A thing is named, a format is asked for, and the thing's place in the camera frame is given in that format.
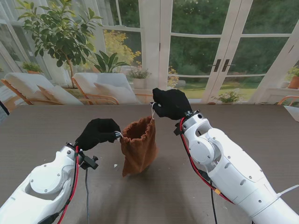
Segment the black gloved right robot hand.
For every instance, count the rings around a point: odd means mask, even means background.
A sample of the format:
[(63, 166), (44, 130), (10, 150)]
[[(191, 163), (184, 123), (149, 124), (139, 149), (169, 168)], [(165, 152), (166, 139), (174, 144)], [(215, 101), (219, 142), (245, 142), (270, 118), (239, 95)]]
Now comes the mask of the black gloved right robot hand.
[(192, 113), (191, 105), (182, 91), (176, 89), (163, 91), (159, 88), (154, 88), (152, 93), (154, 100), (152, 108), (159, 117), (179, 120), (186, 113)]

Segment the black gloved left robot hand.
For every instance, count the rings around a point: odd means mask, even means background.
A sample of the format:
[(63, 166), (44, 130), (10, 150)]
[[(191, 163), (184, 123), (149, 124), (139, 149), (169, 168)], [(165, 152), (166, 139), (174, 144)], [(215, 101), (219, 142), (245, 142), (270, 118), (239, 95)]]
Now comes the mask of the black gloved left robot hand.
[(121, 130), (113, 119), (93, 119), (76, 139), (75, 146), (87, 151), (99, 143), (106, 141), (113, 143), (117, 139), (116, 132)]

